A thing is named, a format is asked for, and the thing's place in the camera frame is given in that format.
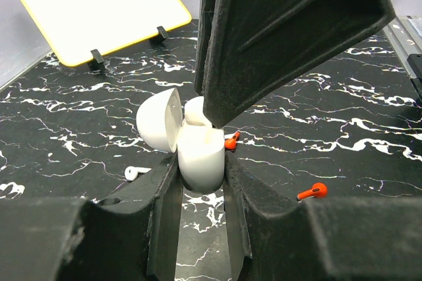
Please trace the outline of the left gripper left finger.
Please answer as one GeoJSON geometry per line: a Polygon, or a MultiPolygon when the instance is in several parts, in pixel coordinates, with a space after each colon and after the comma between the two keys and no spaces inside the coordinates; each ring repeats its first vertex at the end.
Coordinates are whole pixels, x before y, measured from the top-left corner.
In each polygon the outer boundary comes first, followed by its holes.
{"type": "Polygon", "coordinates": [[[173,280],[183,184],[170,154],[98,203],[1,201],[2,280],[173,280]]]}

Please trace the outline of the red earbud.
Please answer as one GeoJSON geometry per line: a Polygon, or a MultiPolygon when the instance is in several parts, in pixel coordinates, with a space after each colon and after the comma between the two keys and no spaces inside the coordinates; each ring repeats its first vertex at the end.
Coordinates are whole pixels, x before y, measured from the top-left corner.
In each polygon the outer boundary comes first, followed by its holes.
{"type": "Polygon", "coordinates": [[[236,131],[231,138],[226,139],[224,143],[225,149],[235,150],[237,148],[237,141],[239,140],[240,134],[240,131],[236,131]]]}
{"type": "Polygon", "coordinates": [[[311,197],[324,198],[328,194],[328,188],[323,183],[315,183],[310,189],[297,194],[297,200],[302,201],[311,197]]]}

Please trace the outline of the whiteboard with wooden frame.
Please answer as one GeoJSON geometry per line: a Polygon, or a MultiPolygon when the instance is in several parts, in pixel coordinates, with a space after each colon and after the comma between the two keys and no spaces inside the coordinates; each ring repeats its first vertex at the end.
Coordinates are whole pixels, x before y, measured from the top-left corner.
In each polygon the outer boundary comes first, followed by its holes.
{"type": "Polygon", "coordinates": [[[181,0],[20,0],[58,60],[76,67],[190,23],[181,0]]]}

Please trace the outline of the red earbud lower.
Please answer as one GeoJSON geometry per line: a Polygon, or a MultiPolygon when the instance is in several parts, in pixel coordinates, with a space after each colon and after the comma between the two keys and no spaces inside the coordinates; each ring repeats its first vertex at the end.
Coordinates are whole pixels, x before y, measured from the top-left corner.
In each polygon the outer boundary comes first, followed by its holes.
{"type": "Polygon", "coordinates": [[[324,198],[328,194],[328,188],[323,183],[315,183],[310,189],[297,194],[297,200],[302,201],[311,197],[324,198]]]}

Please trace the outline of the white earbud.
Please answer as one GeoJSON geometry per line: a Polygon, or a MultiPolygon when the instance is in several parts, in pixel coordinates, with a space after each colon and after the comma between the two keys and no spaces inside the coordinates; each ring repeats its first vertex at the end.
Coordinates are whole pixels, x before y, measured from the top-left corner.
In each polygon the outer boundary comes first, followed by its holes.
{"type": "Polygon", "coordinates": [[[148,173],[151,168],[128,166],[124,171],[127,181],[134,181],[140,174],[148,173]]]}
{"type": "Polygon", "coordinates": [[[189,125],[205,126],[212,128],[212,123],[205,117],[204,97],[197,96],[185,104],[185,121],[189,125]]]}

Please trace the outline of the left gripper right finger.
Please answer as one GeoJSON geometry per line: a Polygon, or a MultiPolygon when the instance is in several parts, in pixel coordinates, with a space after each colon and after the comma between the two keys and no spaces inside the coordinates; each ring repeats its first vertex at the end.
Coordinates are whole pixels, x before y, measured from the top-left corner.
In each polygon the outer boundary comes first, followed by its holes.
{"type": "Polygon", "coordinates": [[[295,202],[225,155],[234,280],[420,280],[421,199],[295,202]]]}

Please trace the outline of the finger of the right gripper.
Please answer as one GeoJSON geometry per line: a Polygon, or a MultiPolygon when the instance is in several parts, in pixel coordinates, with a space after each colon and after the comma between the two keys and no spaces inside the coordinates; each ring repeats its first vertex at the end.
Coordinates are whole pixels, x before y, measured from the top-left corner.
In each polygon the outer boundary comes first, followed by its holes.
{"type": "Polygon", "coordinates": [[[209,57],[208,47],[210,40],[215,33],[215,27],[212,26],[215,15],[216,0],[201,0],[200,14],[198,21],[198,43],[196,51],[196,75],[194,88],[197,94],[201,96],[222,95],[222,86],[218,83],[210,83],[206,58],[209,57]]]}
{"type": "Polygon", "coordinates": [[[216,0],[204,114],[223,127],[267,94],[368,38],[394,18],[390,0],[216,0]]]}

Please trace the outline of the red earbud upper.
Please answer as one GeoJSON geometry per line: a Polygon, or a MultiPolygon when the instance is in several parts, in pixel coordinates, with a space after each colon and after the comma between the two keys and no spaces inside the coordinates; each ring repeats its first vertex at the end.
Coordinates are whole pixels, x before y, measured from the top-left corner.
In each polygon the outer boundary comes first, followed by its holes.
{"type": "Polygon", "coordinates": [[[240,131],[236,131],[231,138],[226,139],[224,143],[225,149],[235,150],[237,148],[237,141],[239,140],[240,134],[240,131]]]}

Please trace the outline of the white earbud charging case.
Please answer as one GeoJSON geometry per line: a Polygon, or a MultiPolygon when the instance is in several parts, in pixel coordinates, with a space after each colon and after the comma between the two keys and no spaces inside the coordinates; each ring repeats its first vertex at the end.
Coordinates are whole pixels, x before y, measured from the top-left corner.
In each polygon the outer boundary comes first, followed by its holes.
{"type": "Polygon", "coordinates": [[[136,113],[136,126],[148,146],[177,153],[188,190],[205,195],[220,188],[225,169],[224,131],[187,124],[185,104],[176,88],[143,101],[136,113]]]}

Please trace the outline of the aluminium frame rail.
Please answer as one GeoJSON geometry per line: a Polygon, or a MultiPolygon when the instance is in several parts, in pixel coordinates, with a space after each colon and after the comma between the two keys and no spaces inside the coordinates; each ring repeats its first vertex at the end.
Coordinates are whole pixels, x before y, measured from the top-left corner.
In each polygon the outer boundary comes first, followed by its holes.
{"type": "Polygon", "coordinates": [[[396,17],[383,31],[408,77],[421,79],[421,17],[396,17]]]}

